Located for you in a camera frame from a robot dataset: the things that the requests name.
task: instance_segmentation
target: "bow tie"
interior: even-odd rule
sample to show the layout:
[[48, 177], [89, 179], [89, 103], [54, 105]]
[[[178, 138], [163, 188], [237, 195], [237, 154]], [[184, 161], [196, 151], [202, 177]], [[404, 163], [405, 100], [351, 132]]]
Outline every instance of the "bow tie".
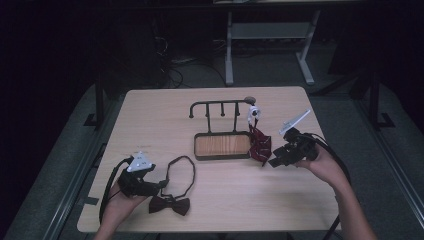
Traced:
[[168, 207], [172, 208], [174, 212], [185, 216], [190, 208], [190, 199], [184, 198], [177, 201], [173, 198], [163, 199], [158, 196], [153, 196], [149, 203], [149, 213], [159, 212]]
[[255, 126], [249, 124], [251, 133], [249, 155], [251, 158], [262, 162], [265, 165], [268, 158], [271, 156], [271, 136], [266, 136]]

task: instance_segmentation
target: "metal frame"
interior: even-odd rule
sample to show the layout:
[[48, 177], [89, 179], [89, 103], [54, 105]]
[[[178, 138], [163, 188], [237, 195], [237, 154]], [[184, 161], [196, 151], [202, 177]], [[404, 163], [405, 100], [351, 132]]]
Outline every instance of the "metal frame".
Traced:
[[[255, 99], [253, 97], [246, 97], [244, 100], [221, 100], [221, 101], [200, 101], [195, 102], [190, 106], [190, 115], [189, 118], [194, 118], [193, 114], [193, 108], [197, 105], [205, 105], [206, 108], [206, 114], [205, 117], [207, 118], [208, 122], [208, 132], [206, 133], [197, 133], [194, 136], [194, 155], [197, 160], [226, 160], [226, 159], [241, 159], [241, 158], [249, 158], [250, 155], [248, 152], [245, 154], [229, 154], [229, 155], [208, 155], [208, 156], [198, 156], [196, 154], [196, 140], [199, 137], [207, 137], [207, 136], [235, 136], [235, 135], [246, 135], [250, 139], [250, 132], [246, 131], [237, 131], [237, 117], [240, 116], [239, 111], [239, 104], [240, 103], [247, 103], [252, 106], [255, 105]], [[225, 116], [225, 109], [224, 104], [225, 103], [233, 103], [234, 106], [234, 127], [233, 131], [231, 132], [212, 132], [211, 131], [211, 119], [210, 119], [210, 112], [209, 112], [209, 105], [211, 104], [219, 104], [221, 105], [221, 117]]]
[[306, 62], [306, 56], [315, 33], [320, 15], [316, 10], [311, 22], [295, 23], [233, 23], [232, 12], [228, 13], [227, 23], [227, 52], [225, 56], [225, 84], [234, 84], [233, 65], [231, 56], [232, 39], [278, 39], [278, 38], [304, 38], [305, 45], [302, 51], [296, 53], [302, 74], [308, 85], [315, 84], [311, 71]]
[[85, 120], [84, 126], [95, 126], [95, 130], [98, 130], [104, 121], [104, 101], [103, 101], [103, 86], [100, 76], [94, 84], [96, 90], [96, 113], [89, 114]]

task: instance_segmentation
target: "brown bow tie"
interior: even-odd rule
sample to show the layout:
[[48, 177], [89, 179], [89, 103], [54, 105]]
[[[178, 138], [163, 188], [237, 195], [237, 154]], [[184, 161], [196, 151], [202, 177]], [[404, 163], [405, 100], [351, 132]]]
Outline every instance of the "brown bow tie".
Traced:
[[153, 196], [149, 203], [149, 213], [159, 212], [164, 208], [172, 208], [174, 212], [185, 216], [188, 209], [190, 209], [190, 199], [184, 198], [181, 200], [175, 200], [173, 198], [160, 198]]

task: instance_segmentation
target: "black strap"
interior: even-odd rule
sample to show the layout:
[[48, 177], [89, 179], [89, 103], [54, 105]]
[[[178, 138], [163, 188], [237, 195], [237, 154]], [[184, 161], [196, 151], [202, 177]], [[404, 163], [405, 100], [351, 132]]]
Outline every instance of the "black strap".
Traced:
[[[323, 147], [325, 150], [327, 150], [331, 156], [333, 156], [334, 160], [336, 161], [336, 163], [340, 166], [340, 168], [342, 169], [343, 173], [345, 174], [347, 181], [349, 182], [349, 184], [351, 184], [351, 180], [350, 180], [350, 174], [349, 171], [347, 170], [346, 165], [344, 164], [344, 162], [340, 159], [339, 156], [337, 156], [336, 152], [327, 144], [327, 142], [325, 142], [324, 139], [320, 140], [314, 137], [310, 137], [304, 134], [300, 134], [297, 135], [298, 137], [303, 137], [303, 138], [309, 138], [314, 140], [318, 145], [320, 145], [321, 147]], [[333, 224], [331, 225], [330, 229], [328, 229], [327, 233], [325, 234], [323, 240], [328, 240], [330, 239], [331, 235], [334, 233], [334, 231], [336, 230], [337, 226], [340, 223], [340, 217], [339, 215], [337, 215], [336, 219], [334, 220]]]
[[109, 202], [109, 191], [110, 191], [110, 188], [112, 187], [113, 179], [115, 179], [115, 176], [116, 176], [116, 173], [119, 170], [119, 167], [124, 163], [127, 163], [128, 165], [131, 164], [133, 159], [134, 159], [134, 157], [132, 157], [132, 156], [127, 158], [127, 159], [124, 159], [115, 168], [113, 168], [113, 171], [112, 171], [112, 173], [109, 177], [109, 180], [106, 184], [105, 192], [103, 193], [102, 203], [100, 205], [100, 211], [99, 211], [99, 221], [100, 221], [100, 223], [102, 223], [103, 213], [105, 212], [106, 206]]
[[193, 166], [193, 180], [192, 180], [190, 186], [187, 188], [187, 190], [184, 192], [184, 194], [176, 196], [176, 197], [172, 196], [172, 194], [163, 194], [163, 192], [162, 192], [163, 188], [161, 188], [160, 195], [162, 197], [171, 198], [173, 200], [176, 200], [176, 199], [181, 198], [181, 197], [185, 197], [187, 192], [193, 186], [194, 180], [196, 179], [196, 166], [194, 165], [194, 162], [187, 156], [180, 156], [180, 157], [178, 157], [178, 158], [176, 158], [176, 159], [174, 159], [174, 160], [172, 160], [171, 162], [168, 163], [168, 169], [166, 170], [166, 180], [169, 181], [169, 169], [171, 168], [171, 165], [173, 165], [174, 163], [178, 162], [179, 160], [181, 160], [183, 158], [187, 159], [191, 163], [191, 165]]
[[255, 118], [255, 125], [253, 126], [253, 128], [256, 128], [256, 125], [258, 124], [258, 119], [257, 118]]

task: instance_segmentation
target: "table top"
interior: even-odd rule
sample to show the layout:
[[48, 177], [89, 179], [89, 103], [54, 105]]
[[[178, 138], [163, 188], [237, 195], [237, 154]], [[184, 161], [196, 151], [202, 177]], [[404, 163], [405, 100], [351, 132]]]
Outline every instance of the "table top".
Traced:
[[[286, 142], [278, 131], [284, 121], [311, 112], [296, 126], [301, 132], [323, 136], [309, 99], [301, 87], [253, 87], [132, 90], [127, 93], [101, 164], [89, 192], [97, 205], [85, 204], [78, 229], [96, 232], [100, 201], [112, 169], [123, 159], [143, 151], [154, 164], [144, 180], [165, 179], [170, 161], [189, 156], [196, 165], [196, 180], [188, 192], [191, 207], [186, 216], [171, 209], [149, 214], [150, 198], [139, 205], [118, 231], [129, 232], [232, 232], [327, 230], [338, 215], [332, 188], [306, 169], [272, 168], [253, 159], [198, 161], [194, 136], [208, 130], [205, 107], [198, 101], [256, 98], [261, 109], [258, 129], [272, 137], [272, 150]], [[234, 106], [210, 106], [212, 132], [233, 129]], [[249, 105], [240, 104], [237, 131], [248, 131]], [[192, 166], [179, 161], [170, 169], [164, 193], [182, 194], [190, 185]]]

